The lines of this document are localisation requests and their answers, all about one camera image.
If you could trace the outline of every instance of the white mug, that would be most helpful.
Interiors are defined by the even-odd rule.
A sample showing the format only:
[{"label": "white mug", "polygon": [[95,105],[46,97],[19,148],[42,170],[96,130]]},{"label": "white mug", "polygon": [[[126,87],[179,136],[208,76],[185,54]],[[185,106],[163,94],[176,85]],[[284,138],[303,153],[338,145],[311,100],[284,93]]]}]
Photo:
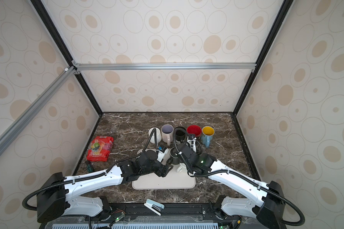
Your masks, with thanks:
[{"label": "white mug", "polygon": [[180,173],[183,171],[187,172],[186,165],[184,163],[180,163],[180,167],[177,168],[177,172]]},{"label": "white mug", "polygon": [[173,126],[166,124],[163,125],[162,128],[162,140],[170,146],[171,141],[173,141]]},{"label": "white mug", "polygon": [[[156,128],[156,131],[157,131],[157,143],[159,143],[162,140],[162,135],[161,135],[161,131],[157,127],[151,128],[148,131],[148,135],[150,135],[150,133],[153,131],[154,128]],[[154,134],[151,136],[150,142],[155,144],[155,142],[154,142]]]}]

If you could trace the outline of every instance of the marble countertop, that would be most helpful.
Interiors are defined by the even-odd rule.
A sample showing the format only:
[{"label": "marble countertop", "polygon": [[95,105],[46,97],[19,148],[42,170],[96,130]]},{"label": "marble countertop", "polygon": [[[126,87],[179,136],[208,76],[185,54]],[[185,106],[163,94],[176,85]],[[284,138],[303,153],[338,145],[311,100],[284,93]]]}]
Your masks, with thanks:
[{"label": "marble countertop", "polygon": [[[95,171],[108,168],[119,159],[135,155],[147,142],[148,130],[164,124],[174,127],[190,125],[211,126],[215,130],[210,147],[205,150],[227,166],[251,177],[237,132],[229,113],[105,113],[92,136],[114,137],[113,149],[106,162],[92,162]],[[85,157],[77,175],[86,174]],[[110,203],[143,203],[147,198],[160,203],[215,202],[219,195],[243,198],[227,186],[207,178],[196,178],[192,189],[135,190],[132,183],[109,186],[83,196],[106,196]]]}]

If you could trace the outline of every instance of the cup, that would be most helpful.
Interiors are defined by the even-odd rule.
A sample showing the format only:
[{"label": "cup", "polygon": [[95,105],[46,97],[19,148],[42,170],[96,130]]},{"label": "cup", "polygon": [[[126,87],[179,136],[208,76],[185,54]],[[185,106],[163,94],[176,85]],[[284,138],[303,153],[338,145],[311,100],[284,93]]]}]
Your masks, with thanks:
[{"label": "cup", "polygon": [[186,165],[184,163],[180,163],[180,167],[177,168],[177,172],[187,172]]},{"label": "cup", "polygon": [[201,128],[200,126],[197,126],[197,125],[191,125],[187,128],[187,132],[189,134],[194,134],[196,138],[199,138],[201,136]]},{"label": "cup", "polygon": [[[154,128],[156,128],[156,127],[152,127],[152,128],[149,129],[148,136],[150,135],[150,133],[153,131]],[[157,143],[158,143],[158,142],[160,142],[162,140],[162,135],[161,135],[161,131],[158,128],[156,128],[156,131],[157,131]],[[151,136],[150,142],[155,144],[155,142],[154,142],[154,133]]]},{"label": "cup", "polygon": [[[182,129],[186,130],[186,129],[185,129],[184,127],[182,127],[182,126],[178,126],[178,127],[176,127],[176,128],[182,128]],[[182,142],[185,140],[185,138],[186,138],[185,132],[180,131],[180,130],[177,130],[177,131],[176,131],[176,141],[177,141],[178,143],[182,143]]]},{"label": "cup", "polygon": [[166,124],[161,128],[162,131],[162,140],[170,146],[171,141],[173,140],[173,126]]},{"label": "cup", "polygon": [[208,148],[210,145],[210,142],[214,135],[214,129],[211,126],[204,126],[202,128],[202,134],[201,134],[201,141],[203,144],[205,144],[205,147]]}]

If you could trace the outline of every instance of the candy package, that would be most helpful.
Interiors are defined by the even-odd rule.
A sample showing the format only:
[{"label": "candy package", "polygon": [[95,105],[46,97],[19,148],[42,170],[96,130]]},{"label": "candy package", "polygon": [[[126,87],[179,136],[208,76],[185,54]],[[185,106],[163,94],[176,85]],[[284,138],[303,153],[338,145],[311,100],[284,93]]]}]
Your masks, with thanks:
[{"label": "candy package", "polygon": [[91,162],[107,161],[113,146],[113,137],[97,136],[88,148],[87,160]]}]

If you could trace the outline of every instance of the wall panel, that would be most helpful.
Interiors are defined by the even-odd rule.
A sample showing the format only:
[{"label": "wall panel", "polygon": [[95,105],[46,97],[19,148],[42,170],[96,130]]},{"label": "wall panel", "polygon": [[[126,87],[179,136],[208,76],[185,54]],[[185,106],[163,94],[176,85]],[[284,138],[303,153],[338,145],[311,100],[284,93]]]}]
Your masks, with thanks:
[{"label": "wall panel", "polygon": [[66,62],[25,0],[0,1],[0,135]]},{"label": "wall panel", "polygon": [[296,1],[237,117],[302,228],[344,228],[344,0]]},{"label": "wall panel", "polygon": [[45,1],[78,63],[255,62],[280,0]]},{"label": "wall panel", "polygon": [[52,174],[72,174],[97,120],[72,76],[0,156],[0,229],[39,227],[22,200]]},{"label": "wall panel", "polygon": [[233,111],[250,69],[83,71],[107,111]]}]

